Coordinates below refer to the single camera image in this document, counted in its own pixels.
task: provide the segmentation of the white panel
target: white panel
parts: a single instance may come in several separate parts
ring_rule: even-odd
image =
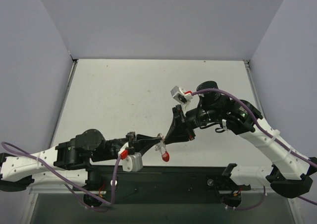
[[[80,59],[57,129],[54,145],[90,128],[106,139],[125,137],[129,131],[166,134],[177,102],[170,90],[179,85],[195,91],[208,80],[220,89],[255,104],[242,61],[105,60]],[[195,108],[198,98],[192,100]],[[233,133],[196,130],[192,142],[167,145],[170,161],[153,149],[144,155],[145,166],[270,165],[252,144]]]
[[[0,18],[0,142],[38,152],[50,145],[72,59],[41,0],[0,0]],[[19,223],[28,190],[0,194],[0,223]]]
[[[265,115],[295,149],[317,156],[317,0],[284,0],[250,67]],[[317,174],[304,197],[317,201]],[[316,206],[300,200],[305,223]]]
[[[250,59],[283,0],[42,0],[74,58]]]

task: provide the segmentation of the red cap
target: red cap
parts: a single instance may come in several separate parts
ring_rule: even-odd
[[[169,153],[167,151],[165,151],[165,153],[162,155],[162,159],[165,161],[165,162],[168,162],[169,161]]]
[[[120,154],[120,156],[121,156],[121,159],[124,160],[124,159],[127,158],[127,156],[128,156],[128,151],[127,151],[127,150],[122,151],[122,153]]]

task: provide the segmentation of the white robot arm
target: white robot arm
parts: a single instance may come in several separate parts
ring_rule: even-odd
[[[19,191],[38,184],[64,184],[64,180],[51,173],[52,169],[80,187],[87,186],[87,180],[92,177],[90,172],[98,176],[98,169],[87,169],[91,167],[90,159],[96,162],[121,157],[123,171],[137,172],[143,167],[142,155],[154,145],[161,148],[190,141],[195,138],[194,129],[218,124],[220,128],[216,128],[216,132],[231,130],[257,147],[273,164],[269,167],[229,164],[223,175],[236,185],[270,186],[288,198],[309,191],[312,184],[309,175],[317,171],[316,159],[293,149],[250,103],[219,90],[213,81],[201,84],[195,93],[177,86],[171,93],[181,105],[173,108],[173,122],[165,138],[130,132],[126,138],[106,141],[99,131],[90,129],[68,142],[32,154],[35,159],[2,153],[0,186],[8,187],[8,191]],[[186,112],[195,94],[200,94],[199,104]],[[38,159],[44,160],[50,169]]]

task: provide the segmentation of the screw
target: screw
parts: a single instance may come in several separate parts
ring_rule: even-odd
[[[213,180],[210,178],[207,180],[208,186],[213,186]]]

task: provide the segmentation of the white wall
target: white wall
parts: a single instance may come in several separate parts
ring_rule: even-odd
[[[317,0],[284,0],[251,59],[268,121],[300,152],[317,156]],[[317,201],[317,175],[309,194]],[[306,223],[316,206],[301,201]]]
[[[74,58],[250,59],[283,0],[42,0]]]
[[[41,0],[0,0],[0,18],[0,140],[35,152],[50,144],[72,60]],[[0,222],[19,223],[26,197],[0,191]]]

